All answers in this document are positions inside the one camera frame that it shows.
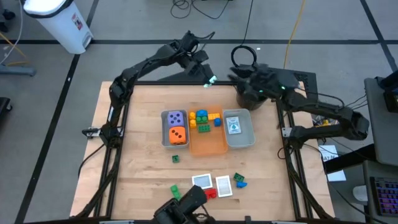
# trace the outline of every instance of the trash can lid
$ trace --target trash can lid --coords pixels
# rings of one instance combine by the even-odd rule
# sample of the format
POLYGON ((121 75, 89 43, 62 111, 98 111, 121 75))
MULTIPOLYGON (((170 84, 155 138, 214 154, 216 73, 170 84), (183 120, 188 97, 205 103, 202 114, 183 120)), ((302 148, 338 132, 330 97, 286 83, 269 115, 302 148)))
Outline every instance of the trash can lid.
POLYGON ((46 16, 55 13, 68 0, 26 0, 24 10, 26 13, 46 16))

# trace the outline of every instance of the white trash can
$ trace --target white trash can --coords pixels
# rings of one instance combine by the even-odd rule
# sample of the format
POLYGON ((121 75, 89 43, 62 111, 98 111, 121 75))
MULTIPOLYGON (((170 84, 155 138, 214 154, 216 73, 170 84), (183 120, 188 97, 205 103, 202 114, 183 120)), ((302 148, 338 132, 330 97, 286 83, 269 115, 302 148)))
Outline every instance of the white trash can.
POLYGON ((73 0, 27 0, 24 10, 71 54, 84 53, 93 38, 73 0))

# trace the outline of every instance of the green lego brick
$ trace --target green lego brick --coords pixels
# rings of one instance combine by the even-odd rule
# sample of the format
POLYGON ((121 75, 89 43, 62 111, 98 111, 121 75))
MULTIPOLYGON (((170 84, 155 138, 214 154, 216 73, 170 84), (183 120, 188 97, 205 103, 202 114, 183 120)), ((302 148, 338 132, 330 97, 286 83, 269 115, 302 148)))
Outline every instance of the green lego brick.
POLYGON ((243 182, 244 176, 242 176, 239 173, 235 173, 234 175, 234 180, 238 181, 238 182, 243 182))
POLYGON ((198 126, 198 132, 199 133, 205 133, 210 131, 210 125, 209 124, 203 124, 198 126))
POLYGON ((170 190, 172 191, 175 199, 177 199, 177 200, 181 199, 180 191, 178 190, 178 187, 176 185, 171 186, 170 190))
POLYGON ((206 124, 208 121, 207 116, 198 116, 197 124, 206 124))
POLYGON ((178 155, 172 156, 172 160, 173 160, 173 163, 180 162, 180 158, 178 157, 178 155))

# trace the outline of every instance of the black cable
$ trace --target black cable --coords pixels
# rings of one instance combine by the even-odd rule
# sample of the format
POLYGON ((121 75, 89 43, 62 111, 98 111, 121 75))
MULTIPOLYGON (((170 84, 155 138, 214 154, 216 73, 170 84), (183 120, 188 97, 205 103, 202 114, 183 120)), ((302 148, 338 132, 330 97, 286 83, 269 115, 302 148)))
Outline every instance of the black cable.
POLYGON ((97 148, 94 152, 92 152, 90 155, 88 155, 87 158, 83 160, 83 162, 81 162, 80 167, 79 167, 79 171, 78 171, 78 173, 77 173, 77 177, 80 176, 80 171, 81 171, 81 168, 83 167, 84 163, 85 163, 91 156, 94 156, 94 154, 96 154, 96 153, 97 153, 102 147, 104 147, 104 146, 105 146, 105 144, 102 144, 102 146, 100 146, 99 148, 97 148))
POLYGON ((209 16, 208 14, 205 14, 204 12, 202 12, 201 10, 199 10, 199 9, 193 4, 195 1, 196 1, 196 0, 191 0, 191 4, 190 4, 187 0, 179 0, 179 1, 173 0, 173 5, 172 5, 172 7, 171 7, 171 9, 170 9, 170 14, 172 15, 172 17, 174 17, 174 18, 176 18, 176 19, 184 19, 184 18, 188 17, 188 16, 191 14, 192 7, 194 7, 198 12, 202 13, 202 14, 205 15, 206 17, 209 17, 210 19, 218 19, 218 18, 220 18, 221 15, 224 13, 224 10, 225 10, 226 6, 227 6, 228 3, 229 3, 229 0, 227 0, 225 6, 224 6, 224 8, 223 8, 223 10, 221 11, 221 13, 220 13, 217 17, 211 17, 211 16, 209 16), (181 10, 186 10, 186 9, 188 9, 188 14, 185 15, 185 16, 182 16, 182 17, 178 17, 178 16, 174 15, 174 14, 173 14, 173 8, 176 7, 176 6, 177 6, 179 9, 181 9, 181 10))
POLYGON ((241 45, 243 45, 244 41, 246 40, 246 35, 248 34, 248 28, 249 28, 249 22, 250 22, 250 16, 251 16, 252 7, 253 7, 253 0, 251 0, 251 3, 250 3, 250 11, 249 11, 248 23, 246 24, 246 32, 244 33, 244 37, 243 37, 241 45))
POLYGON ((352 207, 353 209, 355 209, 355 210, 357 210, 358 212, 362 213, 364 216, 370 218, 371 220, 374 220, 374 221, 379 222, 379 223, 381 223, 381 224, 388 224, 388 223, 383 222, 383 221, 381 221, 381 220, 379 220, 379 219, 377 219, 377 218, 373 218, 372 216, 370 216, 370 215, 368 215, 368 214, 362 212, 362 211, 359 210, 358 208, 356 208, 356 207, 355 207, 354 205, 352 205, 352 204, 351 204, 351 203, 350 203, 350 202, 349 202, 337 189, 335 189, 335 187, 332 186, 331 183, 329 183, 329 180, 328 180, 328 185, 329 185, 333 190, 335 190, 335 192, 337 192, 338 195, 340 195, 340 197, 341 197, 350 207, 352 207))
POLYGON ((324 93, 315 93, 315 92, 311 92, 311 91, 304 90, 304 89, 299 88, 299 87, 296 87, 296 89, 302 90, 302 91, 304 91, 304 92, 306 92, 306 93, 311 93, 311 94, 316 94, 316 95, 326 96, 326 97, 329 97, 329 98, 336 99, 336 100, 338 100, 338 101, 341 102, 341 108, 345 107, 344 101, 343 101, 342 99, 338 98, 337 96, 331 96, 331 95, 327 95, 327 94, 324 94, 324 93))
POLYGON ((366 103, 366 104, 364 104, 364 105, 361 105, 361 106, 357 106, 357 107, 355 107, 355 108, 352 108, 353 110, 356 110, 356 109, 360 109, 360 108, 362 108, 362 107, 364 107, 364 106, 367 106, 368 104, 366 103))
POLYGON ((367 101, 368 101, 368 100, 365 99, 364 101, 362 101, 362 102, 360 102, 360 103, 358 103, 358 104, 355 104, 355 105, 351 106, 351 108, 354 108, 354 107, 357 107, 357 106, 361 106, 363 103, 365 103, 365 102, 367 102, 367 101))
POLYGON ((228 3, 229 3, 229 0, 226 0, 226 4, 225 4, 225 6, 224 6, 222 12, 221 12, 217 17, 211 17, 211 16, 209 16, 208 14, 205 14, 204 12, 202 12, 201 10, 199 10, 199 9, 193 4, 195 1, 196 1, 196 0, 191 0, 191 6, 194 7, 198 12, 200 12, 200 13, 202 13, 203 15, 209 17, 210 19, 218 19, 218 18, 220 18, 221 15, 224 13, 224 10, 225 10, 226 6, 227 6, 228 3))
MULTIPOLYGON (((282 147, 282 148, 280 148, 279 150, 278 150, 278 153, 277 153, 277 156, 278 156, 278 158, 279 159, 286 159, 286 156, 284 157, 284 158, 282 158, 280 155, 279 155, 279 153, 281 152, 281 150, 283 149, 284 147, 282 147)), ((289 155, 292 155, 292 153, 293 153, 293 149, 288 149, 288 150, 290 150, 289 151, 289 155)))
POLYGON ((361 96, 361 97, 359 97, 356 101, 354 101, 352 103, 348 103, 346 106, 353 105, 354 103, 358 102, 360 99, 364 98, 365 96, 366 96, 366 94, 361 96))
POLYGON ((367 160, 370 160, 370 161, 372 161, 373 159, 369 159, 368 157, 366 157, 366 156, 363 156, 362 154, 360 154, 359 152, 357 152, 357 151, 355 151, 354 149, 352 149, 352 148, 350 148, 350 147, 348 147, 348 146, 346 146, 346 145, 344 145, 343 143, 340 143, 340 142, 338 142, 336 139, 334 139, 334 138, 330 138, 331 140, 333 140, 333 141, 335 141, 335 142, 337 142, 340 146, 343 146, 343 147, 345 147, 345 148, 347 148, 347 149, 349 149, 351 152, 353 152, 353 153, 355 153, 355 154, 357 154, 357 155, 359 155, 359 156, 361 156, 362 158, 364 158, 364 159, 367 159, 367 160))
MULTIPOLYGON (((315 149, 315 150, 317 150, 317 151, 322 155, 321 150, 317 149, 316 147, 311 146, 311 145, 309 145, 309 144, 305 144, 305 143, 304 143, 304 145, 305 145, 305 146, 308 146, 308 147, 311 147, 311 148, 313 148, 313 149, 315 149)), ((321 147, 321 148, 322 148, 323 150, 325 150, 326 152, 329 152, 330 154, 334 154, 334 155, 337 155, 337 156, 341 156, 341 154, 338 154, 338 153, 335 153, 335 152, 331 152, 331 151, 325 149, 325 148, 322 147, 322 146, 319 146, 319 147, 321 147)))

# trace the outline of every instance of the metal bracket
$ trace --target metal bracket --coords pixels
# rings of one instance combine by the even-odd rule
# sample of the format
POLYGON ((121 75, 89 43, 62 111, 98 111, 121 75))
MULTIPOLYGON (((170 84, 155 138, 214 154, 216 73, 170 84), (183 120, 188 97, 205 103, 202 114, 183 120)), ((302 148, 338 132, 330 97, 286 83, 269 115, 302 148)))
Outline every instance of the metal bracket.
MULTIPOLYGON (((81 131, 87 138, 91 139, 93 137, 99 137, 101 128, 97 127, 89 127, 88 129, 84 129, 81 131)), ((122 127, 118 127, 118 132, 120 133, 120 136, 123 136, 124 130, 122 130, 122 127)))
POLYGON ((292 132, 292 128, 282 128, 282 136, 284 138, 288 138, 290 136, 290 132, 292 132))

